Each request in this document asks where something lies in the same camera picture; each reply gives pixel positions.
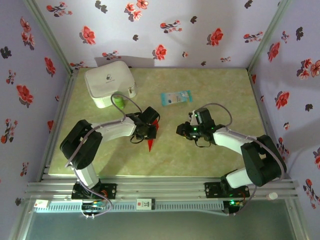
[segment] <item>green object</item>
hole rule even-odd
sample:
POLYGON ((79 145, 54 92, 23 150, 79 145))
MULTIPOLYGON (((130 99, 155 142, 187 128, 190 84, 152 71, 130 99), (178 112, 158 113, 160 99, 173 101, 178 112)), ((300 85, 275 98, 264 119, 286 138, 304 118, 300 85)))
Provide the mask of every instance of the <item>green object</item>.
POLYGON ((113 101, 114 101, 114 104, 120 108, 120 109, 124 109, 125 108, 125 100, 122 96, 119 96, 119 95, 115 95, 113 97, 113 101))

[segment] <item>purple wall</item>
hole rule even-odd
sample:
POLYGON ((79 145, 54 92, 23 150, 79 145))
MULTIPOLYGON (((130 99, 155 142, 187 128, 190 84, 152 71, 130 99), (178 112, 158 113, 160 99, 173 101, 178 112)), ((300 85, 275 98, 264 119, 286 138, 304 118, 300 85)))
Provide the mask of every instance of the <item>purple wall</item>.
POLYGON ((21 0, 1 1, 0 29, 0 238, 9 239, 27 182, 40 169, 67 71, 21 0))
POLYGON ((252 74, 312 239, 320 221, 320 5, 292 1, 252 74))

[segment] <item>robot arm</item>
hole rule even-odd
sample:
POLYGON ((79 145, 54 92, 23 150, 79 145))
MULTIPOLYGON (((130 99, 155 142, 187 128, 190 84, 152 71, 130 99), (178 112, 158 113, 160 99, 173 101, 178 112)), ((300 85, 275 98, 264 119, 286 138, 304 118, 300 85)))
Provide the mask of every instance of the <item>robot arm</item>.
MULTIPOLYGON (((124 120, 119 120, 118 123, 94 130, 71 161, 77 177, 89 189, 94 189, 99 193, 101 182, 95 172, 92 161, 100 143, 124 136, 136 137, 141 141, 155 139, 157 130, 152 123, 158 117, 159 114, 152 107, 148 107, 142 113, 129 113, 124 120)), ((100 125, 100 123, 90 124, 86 120, 80 120, 60 145, 60 150, 64 156, 69 159, 84 136, 100 125)))
MULTIPOLYGON (((224 191, 241 186, 255 184, 263 186, 281 175, 281 168, 273 156, 255 141, 247 136, 229 130, 224 125, 216 125, 207 108, 200 108, 189 113, 189 121, 179 125, 176 133, 197 144, 198 139, 204 138, 210 144, 226 147, 241 154, 245 168, 232 171, 221 177, 221 188, 224 191)), ((255 140, 270 149, 283 162, 276 146, 267 135, 254 137, 255 140)))

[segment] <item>tabletop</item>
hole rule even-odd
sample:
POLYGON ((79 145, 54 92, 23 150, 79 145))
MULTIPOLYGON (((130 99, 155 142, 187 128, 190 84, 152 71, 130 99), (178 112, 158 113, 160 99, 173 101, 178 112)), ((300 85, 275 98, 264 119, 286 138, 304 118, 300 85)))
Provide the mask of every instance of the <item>tabletop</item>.
MULTIPOLYGON (((59 137, 53 153, 49 174, 73 174, 64 168, 67 159, 59 149, 63 139, 82 119, 103 123, 122 118, 114 107, 97 108, 91 99, 84 78, 90 68, 78 72, 59 137)), ((193 141, 176 134, 177 126, 188 120, 188 113, 207 103, 219 103, 233 117, 230 129, 251 136, 264 134, 261 116, 245 69, 193 68, 130 68, 137 85, 132 99, 142 110, 148 106, 161 116, 159 129, 149 152, 147 141, 130 143, 130 137, 120 137, 101 143, 93 160, 100 176, 194 176, 221 177, 243 168, 241 155, 225 147, 211 145, 199 148, 193 141), (162 106, 161 93, 190 90, 193 102, 162 106)), ((138 110, 125 101, 126 113, 138 110)), ((229 116, 218 106, 209 106, 215 124, 227 124, 229 116)))

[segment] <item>wet wipes packet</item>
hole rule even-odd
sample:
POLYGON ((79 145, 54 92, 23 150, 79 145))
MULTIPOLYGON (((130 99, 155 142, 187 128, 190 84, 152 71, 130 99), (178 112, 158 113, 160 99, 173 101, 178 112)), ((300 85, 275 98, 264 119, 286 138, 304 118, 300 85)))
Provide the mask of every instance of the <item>wet wipes packet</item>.
POLYGON ((169 93, 161 93, 162 106, 168 106, 171 104, 192 102, 192 96, 190 90, 188 91, 176 91, 169 93))

